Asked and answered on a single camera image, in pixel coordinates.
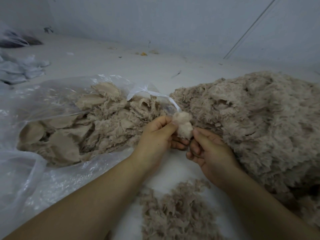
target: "white floor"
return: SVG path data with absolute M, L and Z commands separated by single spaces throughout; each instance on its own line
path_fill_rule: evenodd
M 169 94 L 182 86 L 210 83 L 221 77 L 234 78 L 261 70 L 282 71 L 310 82 L 320 81 L 318 74 L 306 68 L 223 59 L 209 60 L 168 52 L 162 53 L 161 50 L 159 50 L 160 54 L 156 55 L 148 53 L 148 47 L 128 49 L 118 43 L 54 34 L 42 35 L 40 38 L 44 45 L 8 50 L 15 57 L 34 54 L 38 60 L 51 62 L 51 65 L 45 69 L 46 75 L 34 78 L 30 81 L 31 84 L 48 79 L 95 74 L 120 75 L 133 82 L 150 81 L 161 93 Z M 148 56 L 136 55 L 136 52 L 146 52 Z M 171 78 L 179 71 L 181 73 L 178 76 Z M 26 83 L 18 84 L 17 87 L 25 85 Z M 146 185 L 154 188 L 158 193 L 167 193 L 180 181 L 203 177 L 198 166 L 186 160 L 183 152 L 175 151 L 166 155 L 161 169 L 146 182 Z M 211 190 L 206 190 L 203 196 L 209 204 L 220 208 L 221 216 L 218 218 L 218 223 L 225 236 L 232 239 L 248 239 L 237 214 L 223 192 L 213 187 Z M 133 202 L 121 218 L 115 230 L 114 239 L 141 239 L 141 222 L 139 204 Z

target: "hand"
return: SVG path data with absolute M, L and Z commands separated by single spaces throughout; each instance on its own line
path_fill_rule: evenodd
M 144 128 L 140 141 L 131 156 L 139 160 L 139 165 L 142 164 L 145 170 L 154 172 L 167 149 L 183 150 L 189 145 L 188 140 L 180 139 L 175 135 L 178 126 L 172 124 L 171 120 L 169 116 L 161 116 Z
M 195 128 L 193 136 L 186 157 L 201 167 L 210 182 L 222 188 L 225 181 L 232 177 L 234 169 L 240 169 L 232 150 L 220 136 L 206 129 Z

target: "forearm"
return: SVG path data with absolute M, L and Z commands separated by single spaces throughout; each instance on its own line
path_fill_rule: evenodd
M 240 169 L 223 190 L 231 198 L 253 239 L 320 239 L 320 233 L 287 210 Z
M 146 178 L 129 157 L 44 210 L 7 236 L 9 239 L 103 239 Z

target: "white surface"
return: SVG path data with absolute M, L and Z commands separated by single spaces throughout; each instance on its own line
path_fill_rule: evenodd
M 318 82 L 320 76 L 313 71 L 298 67 L 252 64 L 221 59 L 199 59 L 183 57 L 178 54 L 162 53 L 148 56 L 135 55 L 135 52 L 148 52 L 148 47 L 128 49 L 118 43 L 85 40 L 58 35 L 40 37 L 45 45 L 7 50 L 16 57 L 34 54 L 38 60 L 50 60 L 46 75 L 31 80 L 36 84 L 48 79 L 94 74 L 117 74 L 126 79 L 138 82 L 151 81 L 160 92 L 169 94 L 175 88 L 188 87 L 199 83 L 209 83 L 221 77 L 234 78 L 245 73 L 272 70 L 283 71 L 296 78 Z M 171 78 L 181 70 L 181 74 Z M 160 193 L 167 193 L 180 181 L 190 178 L 201 178 L 199 167 L 185 159 L 184 152 L 170 152 L 158 173 L 146 182 L 146 185 Z M 246 239 L 236 214 L 225 194 L 213 187 L 204 194 L 208 203 L 221 208 L 218 223 L 226 236 L 233 239 Z M 133 203 L 122 217 L 115 239 L 140 239 L 142 218 L 138 203 Z
M 224 57 L 272 0 L 48 0 L 58 31 Z
M 320 0 L 276 0 L 231 55 L 312 66 L 320 62 Z
M 28 30 L 54 27 L 47 0 L 0 0 L 0 20 L 7 25 Z

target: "white wall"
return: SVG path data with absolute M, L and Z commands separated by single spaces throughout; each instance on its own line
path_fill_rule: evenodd
M 320 67 L 320 0 L 277 0 L 230 56 L 236 57 Z
M 272 0 L 48 0 L 62 34 L 224 57 Z
M 14 28 L 32 31 L 54 27 L 47 0 L 0 0 L 0 21 Z

